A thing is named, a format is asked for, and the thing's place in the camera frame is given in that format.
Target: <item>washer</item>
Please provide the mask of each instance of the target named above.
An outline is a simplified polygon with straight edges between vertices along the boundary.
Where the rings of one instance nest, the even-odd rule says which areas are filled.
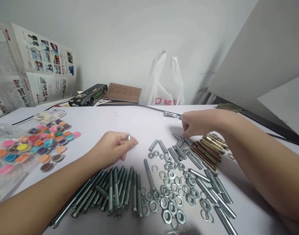
[[[160,171],[160,172],[159,172],[159,177],[160,177],[161,179],[164,179],[164,178],[166,177],[166,173],[165,173],[164,171]]]
[[[184,205],[183,198],[181,196],[179,196],[179,195],[176,196],[176,204],[179,207],[183,207],[183,205]]]
[[[201,204],[201,207],[207,212],[210,212],[210,210],[212,209],[210,203],[206,199],[200,200],[199,203]]]
[[[177,208],[177,206],[176,206],[176,204],[174,202],[169,202],[168,210],[170,211],[170,213],[172,215],[176,215],[178,208]]]
[[[158,204],[155,200],[151,200],[149,203],[149,210],[153,213],[155,213],[158,210]]]
[[[168,208],[168,199],[166,198],[166,197],[162,197],[161,199],[160,199],[160,206],[163,208],[163,209],[167,209]]]
[[[181,184],[182,184],[182,181],[181,181],[181,179],[180,179],[178,176],[176,176],[176,177],[174,178],[174,182],[175,182],[175,184],[178,185],[178,186],[181,186]]]
[[[179,188],[178,194],[179,194],[179,196],[183,197],[183,196],[184,196],[184,191],[183,191],[183,189]]]
[[[158,166],[152,165],[152,171],[156,173],[158,171]]]
[[[164,178],[164,184],[167,186],[167,187],[170,187],[171,186],[171,179],[169,177],[165,177]]]
[[[172,180],[176,177],[176,173],[173,170],[168,171],[167,175]]]
[[[175,183],[172,183],[170,188],[174,193],[177,193],[179,191],[178,185],[176,185]]]
[[[177,218],[179,224],[185,224],[186,216],[182,210],[177,211],[176,218]]]
[[[172,215],[169,210],[163,211],[163,220],[166,224],[171,224]]]
[[[143,217],[148,217],[149,214],[150,214],[150,207],[148,206],[148,204],[144,203],[142,204],[142,214],[143,214]]]

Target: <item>flat washer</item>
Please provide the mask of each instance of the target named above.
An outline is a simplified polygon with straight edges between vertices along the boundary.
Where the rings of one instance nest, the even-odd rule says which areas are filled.
[[[167,187],[170,187],[171,186],[171,179],[169,177],[165,177],[164,178],[164,184],[167,186]]]
[[[176,204],[179,207],[183,207],[183,205],[184,205],[183,198],[181,196],[179,196],[179,195],[176,196]]]
[[[178,185],[178,186],[181,186],[181,184],[182,184],[182,181],[181,181],[181,179],[180,179],[178,176],[176,176],[176,177],[174,178],[174,182],[175,182],[176,185]]]
[[[172,215],[176,215],[178,208],[177,208],[177,206],[176,206],[176,204],[174,202],[169,202],[168,210],[170,211],[170,213]]]
[[[172,180],[176,177],[176,173],[173,170],[168,171],[167,175]]]
[[[162,197],[160,199],[160,206],[163,208],[163,209],[167,209],[168,208],[168,199],[166,197]]]
[[[166,224],[171,224],[172,215],[169,210],[163,211],[163,220]]]
[[[160,171],[160,172],[159,172],[159,177],[160,177],[161,179],[164,179],[164,178],[166,177],[166,173],[165,173],[164,171]]]
[[[175,183],[172,183],[171,186],[170,186],[170,188],[175,193],[177,193],[179,191],[179,187]]]
[[[158,210],[158,204],[155,200],[151,200],[149,203],[149,209],[151,212],[155,213]]]
[[[186,216],[185,216],[185,214],[184,214],[184,212],[182,210],[178,210],[177,211],[176,218],[177,218],[179,224],[185,224],[185,222],[186,222]]]
[[[142,214],[143,214],[143,217],[148,217],[150,214],[150,207],[146,203],[142,204]]]
[[[158,171],[158,166],[152,165],[152,171],[156,173]]]

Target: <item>white table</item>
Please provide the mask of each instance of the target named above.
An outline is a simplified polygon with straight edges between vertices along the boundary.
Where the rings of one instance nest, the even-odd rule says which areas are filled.
[[[210,109],[214,106],[182,105],[155,107],[175,113],[183,113],[191,110]],[[20,108],[0,118],[0,123],[13,124],[43,109],[42,107]],[[119,167],[124,165],[128,170],[133,165],[141,175],[141,186],[149,189],[143,159],[146,158],[148,160],[150,167],[157,165],[159,171],[164,170],[163,165],[165,163],[159,157],[154,159],[148,158],[149,146],[155,139],[161,139],[168,148],[177,141],[171,133],[182,133],[180,120],[165,118],[161,112],[142,107],[62,107],[59,109],[67,112],[67,115],[62,120],[72,125],[70,131],[80,131],[82,136],[67,145],[68,149],[65,152],[65,159],[58,163],[51,172],[42,173],[39,167],[36,168],[28,175],[15,193],[26,189],[54,171],[78,159],[89,151],[106,131],[110,130],[130,133],[139,141],[139,145],[128,152],[125,162],[119,160],[115,165]],[[253,123],[266,132],[276,134],[255,122]],[[29,129],[37,126],[37,122],[31,120],[20,126]],[[193,140],[199,138],[199,136],[192,137]],[[299,146],[281,140],[280,142],[299,154]],[[186,169],[191,167],[197,170],[189,159],[182,161],[182,163]],[[230,207],[236,213],[237,218],[231,220],[231,222],[239,235],[287,234],[285,227],[275,215],[273,209],[251,185],[236,161],[231,160],[225,154],[218,167],[220,179],[234,201],[234,204],[230,204]],[[176,170],[176,174],[178,176],[182,175],[178,170]],[[156,187],[159,188],[163,181],[159,178],[158,172],[152,173],[152,176]],[[179,227],[179,232],[202,235],[227,234],[214,209],[211,210],[215,220],[214,224],[210,224],[201,218],[201,207],[198,201],[194,207],[191,207],[185,201],[181,209],[186,215],[186,224]],[[105,212],[101,212],[97,208],[90,209],[86,215],[81,214],[77,219],[70,216],[71,211],[65,216],[57,229],[48,228],[44,234],[166,234],[173,231],[170,225],[166,225],[163,222],[160,207],[156,213],[150,213],[149,217],[144,219],[137,219],[131,213],[131,205],[128,210],[126,209],[123,212],[120,220],[114,217],[107,217]]]

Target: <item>small metal part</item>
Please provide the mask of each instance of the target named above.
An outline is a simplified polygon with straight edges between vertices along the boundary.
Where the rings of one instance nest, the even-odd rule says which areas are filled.
[[[196,179],[196,183],[201,188],[201,190],[208,196],[212,204],[218,203],[217,199],[212,195],[212,193],[209,191],[206,185],[199,178]]]
[[[179,191],[179,187],[175,183],[172,183],[170,188],[174,193],[177,193]]]
[[[209,191],[211,194],[218,200],[219,205],[224,210],[227,216],[231,219],[235,219],[237,215],[231,210],[231,208],[223,201],[223,199],[215,192],[213,188],[210,188]]]
[[[199,193],[195,188],[192,188],[190,193],[192,194],[193,197],[195,197],[195,199],[199,198]]]
[[[146,203],[142,204],[142,214],[143,217],[148,217],[150,215],[150,207]]]
[[[231,158],[232,160],[235,160],[234,156],[232,155],[232,153],[228,153],[228,157]]]
[[[212,209],[210,203],[206,199],[201,199],[199,203],[201,204],[201,207],[208,212]]]
[[[149,209],[151,212],[155,213],[158,210],[158,204],[155,200],[151,200],[149,203]]]
[[[138,205],[137,213],[139,218],[142,218],[143,214],[142,214],[142,202],[141,202],[141,179],[139,173],[137,173],[136,175],[136,181],[137,181],[137,205]]]
[[[180,196],[180,195],[176,196],[176,204],[177,204],[178,207],[183,207],[184,201],[183,201],[182,196]]]
[[[179,193],[179,196],[181,196],[181,197],[184,196],[184,191],[183,191],[183,189],[179,188],[178,193]]]
[[[176,173],[173,170],[168,171],[167,175],[172,180],[176,177]]]
[[[149,158],[150,159],[153,159],[155,156],[154,156],[154,154],[153,153],[149,153]]]
[[[232,204],[233,201],[232,199],[230,198],[229,194],[227,193],[225,187],[223,186],[222,182],[220,181],[219,177],[215,177],[216,179],[216,182],[218,183],[218,186],[219,188],[221,189],[222,191],[222,196],[223,196],[223,199],[224,201],[227,203],[227,204]]]
[[[146,159],[144,159],[144,166],[145,166],[145,170],[146,170],[146,174],[147,174],[147,178],[149,180],[149,186],[151,191],[154,191],[156,189],[153,178],[152,178],[152,174],[150,173],[150,167],[149,164],[147,162]]]
[[[154,156],[155,156],[155,157],[158,157],[158,156],[159,156],[159,151],[155,150],[155,151],[154,151]]]
[[[160,177],[161,179],[164,179],[164,178],[166,177],[166,173],[165,173],[164,171],[160,171],[160,172],[159,172],[159,177]]]
[[[164,165],[164,168],[165,168],[166,171],[170,171],[171,170],[171,165],[169,163],[166,163]]]
[[[160,148],[162,149],[163,153],[168,153],[164,143],[162,142],[162,140],[159,140],[158,141],[159,145],[160,145]]]
[[[171,224],[172,215],[169,210],[163,211],[163,220],[166,224]]]
[[[152,152],[156,146],[156,144],[158,143],[158,140],[154,140],[154,142],[152,143],[152,145],[149,148],[149,151]]]
[[[163,209],[167,209],[168,208],[168,199],[166,197],[162,197],[160,199],[160,206],[163,208]]]
[[[170,211],[170,213],[172,214],[172,215],[176,215],[177,214],[177,206],[176,206],[176,204],[174,203],[174,202],[169,202],[169,204],[168,204],[168,210]]]
[[[179,224],[185,224],[186,216],[182,210],[177,211],[176,218],[177,218]]]
[[[195,175],[196,177],[198,177],[199,179],[205,181],[206,183],[210,183],[210,179],[207,178],[206,176],[202,175],[201,173],[198,173],[197,171],[189,168],[189,172],[192,174],[192,175]]]
[[[174,178],[174,182],[175,182],[175,184],[178,185],[178,186],[181,186],[181,185],[182,185],[181,179],[180,179],[178,176],[176,176],[176,177]]]
[[[184,184],[184,185],[182,186],[182,189],[183,189],[183,191],[184,191],[186,194],[188,194],[188,193],[190,192],[190,189],[188,188],[188,186],[186,186],[186,184]]]
[[[152,171],[156,173],[158,171],[158,166],[152,165]]]
[[[166,177],[164,178],[164,184],[165,184],[167,187],[170,187],[170,186],[171,186],[171,179],[170,179],[168,176],[166,176]]]
[[[191,194],[186,195],[186,201],[188,202],[188,204],[190,206],[195,206],[196,205],[195,198]]]
[[[225,216],[223,210],[219,206],[214,206],[214,210],[216,211],[218,217],[220,218],[222,224],[224,225],[225,229],[227,230],[229,235],[238,235],[234,227],[232,226],[230,220]]]

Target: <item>plastic bag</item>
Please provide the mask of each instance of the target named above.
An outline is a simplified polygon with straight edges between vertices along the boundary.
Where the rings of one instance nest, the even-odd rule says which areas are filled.
[[[173,82],[168,87],[169,93],[159,82],[160,75],[166,60],[166,51],[160,52],[153,60],[149,72],[149,80],[142,89],[139,104],[141,105],[178,105],[184,104],[183,80],[181,78],[178,58],[171,59],[171,71]]]

